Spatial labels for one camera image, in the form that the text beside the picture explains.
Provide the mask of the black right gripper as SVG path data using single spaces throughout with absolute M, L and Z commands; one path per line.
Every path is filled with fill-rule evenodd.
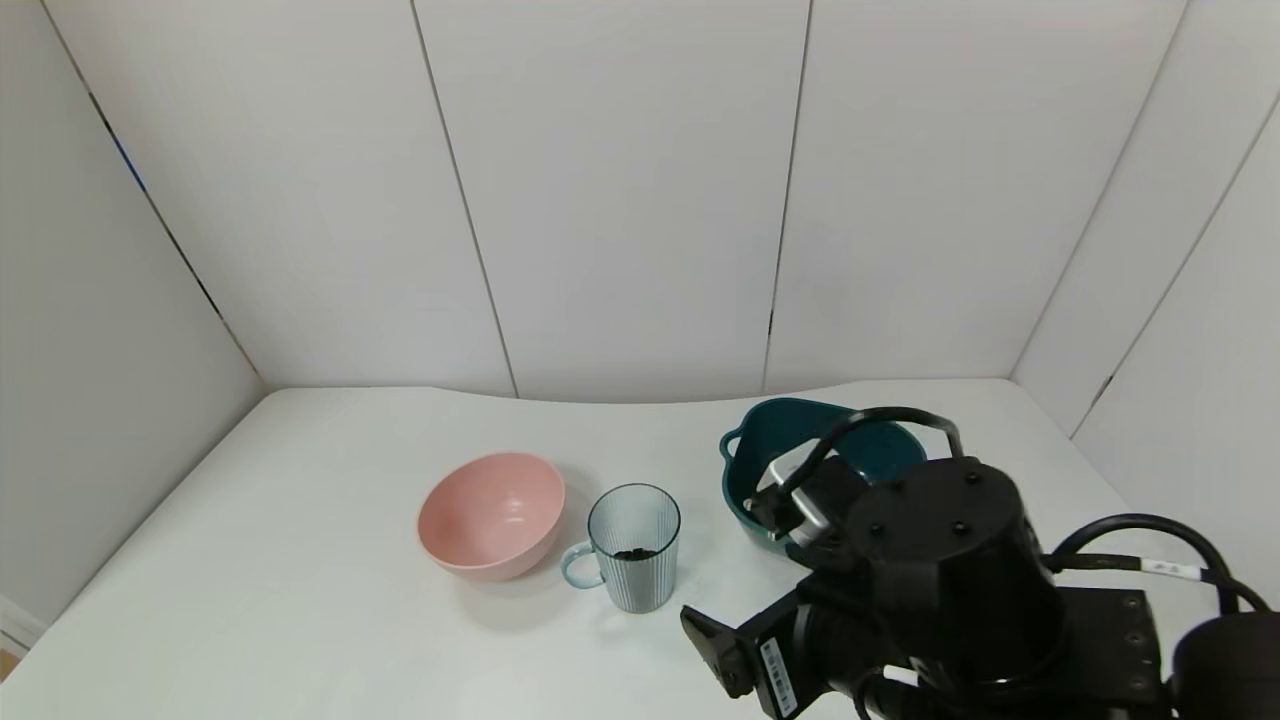
M 872 614 L 812 587 L 795 588 L 737 630 L 687 605 L 678 616 L 724 693 L 736 700 L 756 688 L 772 719 L 797 719 L 823 694 L 850 694 L 883 662 L 884 633 Z

